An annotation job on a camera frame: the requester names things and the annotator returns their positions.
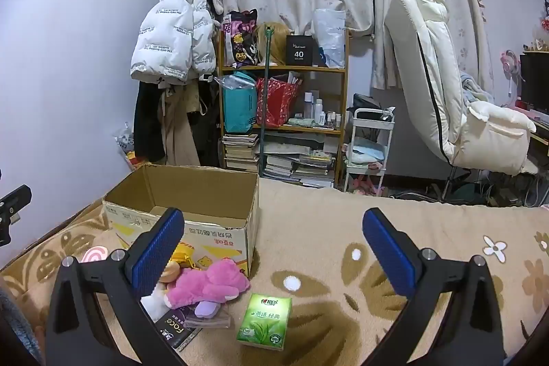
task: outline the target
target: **teal bag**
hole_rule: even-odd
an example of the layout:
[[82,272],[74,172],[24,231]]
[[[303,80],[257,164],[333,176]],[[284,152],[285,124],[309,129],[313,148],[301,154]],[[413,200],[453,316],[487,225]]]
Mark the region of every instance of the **teal bag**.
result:
[[248,132],[255,123],[257,109],[257,89],[255,81],[242,72],[238,76],[254,83],[250,88],[223,88],[223,113],[226,132]]

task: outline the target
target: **white puffer jacket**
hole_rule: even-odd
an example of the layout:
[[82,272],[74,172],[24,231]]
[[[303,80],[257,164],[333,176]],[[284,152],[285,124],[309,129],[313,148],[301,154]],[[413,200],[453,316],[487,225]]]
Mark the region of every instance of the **white puffer jacket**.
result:
[[160,0],[141,24],[131,77],[146,83],[186,84],[212,73],[212,35],[206,0]]

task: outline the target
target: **open cardboard box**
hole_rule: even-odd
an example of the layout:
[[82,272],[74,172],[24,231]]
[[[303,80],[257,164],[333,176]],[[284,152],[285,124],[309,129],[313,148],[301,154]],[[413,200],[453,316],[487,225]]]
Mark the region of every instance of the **open cardboard box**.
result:
[[197,266],[233,259],[248,276],[259,220],[255,173],[146,164],[103,198],[110,224],[129,247],[169,207],[185,216],[180,247]]

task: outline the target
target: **green tissue package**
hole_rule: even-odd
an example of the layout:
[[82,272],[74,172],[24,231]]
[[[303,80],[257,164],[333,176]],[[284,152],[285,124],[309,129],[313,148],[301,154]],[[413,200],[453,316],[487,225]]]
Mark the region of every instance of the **green tissue package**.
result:
[[291,308],[291,298],[252,294],[237,340],[250,346],[281,351]]

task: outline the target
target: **blue textured pad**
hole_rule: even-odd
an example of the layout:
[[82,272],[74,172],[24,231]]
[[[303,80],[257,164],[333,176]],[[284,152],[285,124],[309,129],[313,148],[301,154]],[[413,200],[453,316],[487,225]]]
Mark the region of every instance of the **blue textured pad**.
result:
[[183,213],[174,210],[135,263],[132,269],[132,287],[138,296],[148,296],[153,292],[158,278],[181,240],[184,225]]
[[414,267],[371,210],[364,213],[362,232],[395,293],[411,298],[416,290]]

